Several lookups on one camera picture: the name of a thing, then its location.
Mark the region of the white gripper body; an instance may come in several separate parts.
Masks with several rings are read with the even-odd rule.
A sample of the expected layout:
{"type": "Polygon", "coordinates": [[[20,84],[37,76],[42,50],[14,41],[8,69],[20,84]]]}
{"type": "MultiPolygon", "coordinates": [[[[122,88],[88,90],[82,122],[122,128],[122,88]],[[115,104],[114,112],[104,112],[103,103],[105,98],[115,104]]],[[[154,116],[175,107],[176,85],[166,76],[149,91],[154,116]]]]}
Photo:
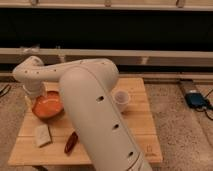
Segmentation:
{"type": "Polygon", "coordinates": [[[26,95],[30,99],[35,99],[41,95],[44,94],[45,92],[45,86],[43,83],[31,83],[31,84],[24,84],[23,89],[26,93],[26,95]]]}

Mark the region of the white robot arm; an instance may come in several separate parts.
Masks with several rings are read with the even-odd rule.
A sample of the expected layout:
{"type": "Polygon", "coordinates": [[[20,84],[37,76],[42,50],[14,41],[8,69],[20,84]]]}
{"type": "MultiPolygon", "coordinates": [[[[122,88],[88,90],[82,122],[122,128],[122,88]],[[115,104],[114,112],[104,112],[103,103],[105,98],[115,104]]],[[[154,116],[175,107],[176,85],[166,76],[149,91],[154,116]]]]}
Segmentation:
{"type": "Polygon", "coordinates": [[[14,68],[13,76],[30,98],[44,92],[46,81],[59,84],[64,110],[96,171],[152,171],[111,96],[119,77],[111,60],[46,66],[31,56],[14,68]]]}

